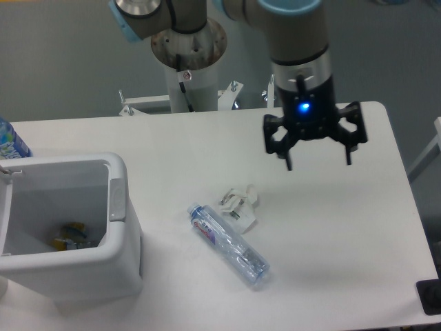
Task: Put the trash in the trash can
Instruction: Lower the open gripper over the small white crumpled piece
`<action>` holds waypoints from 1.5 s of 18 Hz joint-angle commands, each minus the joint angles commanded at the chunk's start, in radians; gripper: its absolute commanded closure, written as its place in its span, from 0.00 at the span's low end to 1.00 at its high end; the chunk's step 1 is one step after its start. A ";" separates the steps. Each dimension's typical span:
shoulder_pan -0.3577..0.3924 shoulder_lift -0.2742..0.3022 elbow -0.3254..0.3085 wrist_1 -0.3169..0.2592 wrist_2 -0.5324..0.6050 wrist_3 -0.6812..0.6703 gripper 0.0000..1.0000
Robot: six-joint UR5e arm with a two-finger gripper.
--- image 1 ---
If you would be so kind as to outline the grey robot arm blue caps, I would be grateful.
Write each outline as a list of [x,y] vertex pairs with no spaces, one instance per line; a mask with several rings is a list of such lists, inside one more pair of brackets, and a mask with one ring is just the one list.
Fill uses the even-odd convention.
[[[218,107],[209,76],[224,55],[227,36],[207,14],[206,1],[110,1],[119,28],[131,42],[149,39],[168,73],[173,112]],[[367,133],[358,102],[335,102],[325,6],[321,1],[216,1],[225,16],[259,30],[274,73],[283,115],[263,119],[265,149],[289,160],[299,141],[331,138],[351,154]]]

